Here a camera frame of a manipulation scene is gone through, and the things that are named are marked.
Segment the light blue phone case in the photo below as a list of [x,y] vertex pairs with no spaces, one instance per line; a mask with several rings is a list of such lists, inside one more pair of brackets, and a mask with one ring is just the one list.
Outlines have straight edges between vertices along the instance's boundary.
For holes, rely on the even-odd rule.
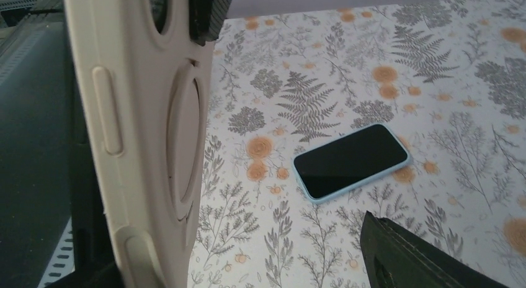
[[[296,166],[294,165],[294,160],[295,160],[297,157],[299,157],[299,156],[301,156],[301,155],[304,155],[305,153],[308,153],[308,152],[310,152],[310,151],[312,151],[312,150],[315,150],[315,149],[317,149],[317,148],[319,148],[319,147],[322,147],[322,146],[327,145],[327,144],[329,144],[329,143],[332,143],[332,142],[334,142],[334,141],[336,141],[336,140],[339,140],[339,139],[341,139],[341,138],[343,138],[343,137],[346,137],[346,136],[352,135],[352,134],[354,134],[354,133],[356,133],[356,132],[359,132],[359,131],[361,131],[361,130],[363,130],[363,129],[365,129],[365,128],[372,127],[372,126],[374,126],[374,125],[382,125],[382,126],[384,126],[384,127],[387,129],[387,131],[389,131],[389,132],[391,133],[391,135],[394,137],[394,139],[398,142],[398,144],[400,144],[400,146],[401,146],[401,147],[403,148],[403,150],[406,152],[406,154],[407,154],[407,156],[408,156],[407,159],[406,159],[405,161],[403,161],[402,163],[400,163],[400,164],[394,165],[393,167],[390,167],[390,168],[388,168],[388,169],[385,169],[384,171],[380,171],[379,173],[376,173],[376,174],[374,174],[374,175],[371,175],[371,176],[369,176],[368,178],[365,178],[365,179],[363,179],[363,180],[361,180],[361,181],[359,181],[359,182],[357,182],[357,183],[355,183],[355,184],[352,184],[352,185],[350,185],[350,186],[348,186],[348,187],[344,187],[343,189],[339,189],[338,191],[336,191],[336,192],[334,192],[334,193],[332,193],[332,194],[329,194],[329,195],[327,195],[327,196],[325,196],[325,197],[322,197],[322,198],[319,198],[319,199],[313,198],[313,197],[309,194],[309,192],[307,191],[307,188],[305,187],[305,184],[304,184],[303,181],[301,180],[300,174],[298,173],[298,170],[296,169]],[[411,154],[409,153],[409,151],[407,150],[407,148],[406,148],[406,147],[400,142],[400,140],[398,140],[398,137],[393,133],[393,131],[391,131],[391,129],[390,129],[389,127],[387,127],[387,125],[385,125],[385,124],[371,124],[371,125],[368,125],[368,126],[366,126],[366,127],[362,127],[362,128],[357,129],[357,130],[354,130],[354,131],[348,133],[347,135],[344,135],[344,136],[341,136],[341,137],[336,138],[336,139],[334,139],[334,140],[331,140],[330,142],[323,143],[323,144],[318,145],[318,146],[316,146],[316,147],[314,147],[314,148],[311,148],[311,149],[309,149],[309,150],[307,150],[307,151],[304,151],[303,153],[300,153],[299,155],[294,156],[294,158],[292,158],[292,170],[293,170],[293,172],[294,172],[294,175],[296,176],[296,179],[297,179],[297,181],[298,181],[298,184],[300,185],[301,189],[303,190],[303,193],[305,194],[305,197],[306,197],[307,199],[309,199],[309,200],[310,200],[312,203],[314,203],[314,204],[321,204],[321,203],[323,203],[323,202],[326,202],[326,201],[329,201],[329,200],[331,200],[331,199],[334,199],[334,198],[336,198],[336,197],[338,197],[338,196],[340,196],[340,195],[343,195],[343,194],[345,194],[345,193],[347,193],[347,192],[349,192],[349,191],[352,191],[352,190],[354,190],[354,189],[356,189],[356,188],[358,188],[358,187],[361,187],[361,186],[363,186],[363,185],[365,185],[365,184],[368,184],[368,183],[370,183],[370,182],[373,182],[373,181],[376,181],[376,180],[378,180],[378,179],[381,179],[381,178],[383,178],[384,176],[389,175],[389,174],[395,172],[396,170],[398,170],[398,169],[400,169],[400,168],[403,168],[403,167],[409,165],[409,164],[411,163],[411,161],[412,161]]]

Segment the black phone screen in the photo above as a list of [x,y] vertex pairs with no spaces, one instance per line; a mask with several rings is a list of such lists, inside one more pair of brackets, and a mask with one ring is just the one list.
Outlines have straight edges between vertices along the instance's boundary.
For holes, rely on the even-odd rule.
[[320,199],[408,159],[389,130],[372,125],[294,159],[310,196]]

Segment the phone case side button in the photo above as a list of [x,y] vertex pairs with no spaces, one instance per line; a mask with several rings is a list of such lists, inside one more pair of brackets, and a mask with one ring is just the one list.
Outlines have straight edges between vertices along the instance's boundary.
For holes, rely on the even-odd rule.
[[118,155],[122,152],[122,138],[118,126],[117,108],[112,84],[112,77],[108,69],[101,66],[92,71],[92,78],[99,106],[100,122],[104,135],[106,152],[110,155]]

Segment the floral tablecloth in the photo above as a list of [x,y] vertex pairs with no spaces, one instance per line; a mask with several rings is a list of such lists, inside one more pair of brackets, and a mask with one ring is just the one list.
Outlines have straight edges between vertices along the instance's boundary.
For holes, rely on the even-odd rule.
[[[189,287],[368,287],[366,210],[526,287],[526,0],[227,20]],[[295,153],[383,122],[414,162],[321,206]]]

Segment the beige phone case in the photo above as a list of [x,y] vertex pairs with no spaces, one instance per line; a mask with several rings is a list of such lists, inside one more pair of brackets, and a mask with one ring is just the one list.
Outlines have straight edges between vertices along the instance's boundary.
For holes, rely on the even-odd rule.
[[128,288],[186,288],[213,43],[190,41],[189,0],[65,0],[115,260]]

